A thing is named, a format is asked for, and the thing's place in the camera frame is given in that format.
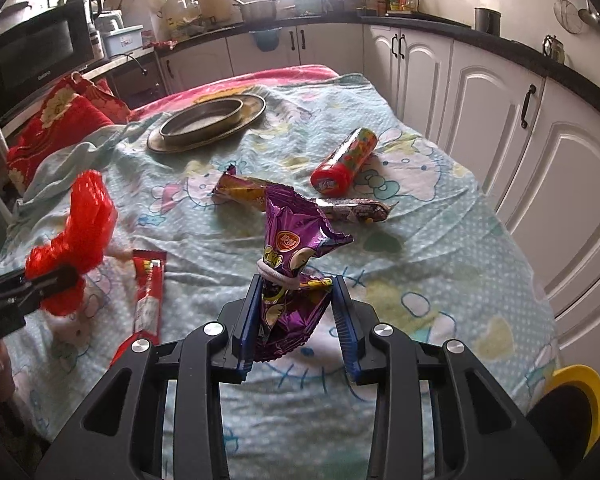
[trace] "silver screw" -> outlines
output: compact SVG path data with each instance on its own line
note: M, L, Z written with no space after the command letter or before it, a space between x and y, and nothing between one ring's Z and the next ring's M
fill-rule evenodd
M394 327L387 325L387 323L380 323L374 327L374 332L376 335L388 337L394 333Z
M148 350L149 346L151 346L151 343L146 339L137 339L131 343L131 349L137 354L141 354L145 350Z
M207 335L219 335L224 332L224 326L218 322L207 323L205 325L205 334Z
M464 345L461 341L458 341L457 339L452 339L446 344L446 349L453 354L461 354L462 352L464 352Z

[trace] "purple wrapper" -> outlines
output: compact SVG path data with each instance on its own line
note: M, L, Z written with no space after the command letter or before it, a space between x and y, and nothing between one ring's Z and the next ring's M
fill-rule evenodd
M267 229L264 262L300 289L287 290L264 280L256 361L269 361L306 342L331 301L331 279L302 273L311 257L319 258L353 241L334 232L327 217L292 187L267 184Z

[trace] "red oval logo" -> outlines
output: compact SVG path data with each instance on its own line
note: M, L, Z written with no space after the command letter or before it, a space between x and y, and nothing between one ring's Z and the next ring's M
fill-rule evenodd
M286 253L293 248L298 247L300 237L291 231L280 231L276 235L276 247L281 253Z

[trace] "black countertop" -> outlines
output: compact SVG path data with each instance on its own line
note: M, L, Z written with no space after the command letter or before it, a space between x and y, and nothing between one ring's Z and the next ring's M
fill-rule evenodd
M229 27L206 32L205 34L200 34L199 36L195 36L189 40L181 41L174 48L174 52L200 43L205 43L207 41L219 40L229 36L236 36L237 34L243 34L245 32L267 30L269 28L276 27L310 25L312 23L362 23L364 25L382 25L385 27L409 28L412 30L429 32L431 34L438 34L439 36L446 36L447 38L452 38L453 40L482 48L505 59L509 59L510 61L537 73L539 76L554 79L561 85L574 92L574 94L591 104L600 112L600 87L579 72L576 72L568 66L555 62L547 56L543 56L541 52L538 52L537 50L532 49L523 43L505 40L504 38L498 38L483 32L477 32L476 30L473 30L472 28L462 24L453 25L450 23L439 23L431 20L403 17L359 17L352 12L329 13L321 16L303 16L300 18L276 20L273 24L269 23L263 26L237 23ZM168 55L169 52L158 53L159 57L165 57Z

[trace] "power cord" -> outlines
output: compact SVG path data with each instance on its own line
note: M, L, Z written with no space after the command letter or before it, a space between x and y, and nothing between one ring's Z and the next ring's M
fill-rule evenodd
M128 57L130 60L135 61L136 64L138 65L138 68L140 69L140 72L142 72L142 75L146 76L149 73L149 71L140 64L140 62L138 61L138 59L136 59L135 57L131 56L130 54L116 54L111 59L114 59L115 57L119 57L119 56L125 56L125 57Z

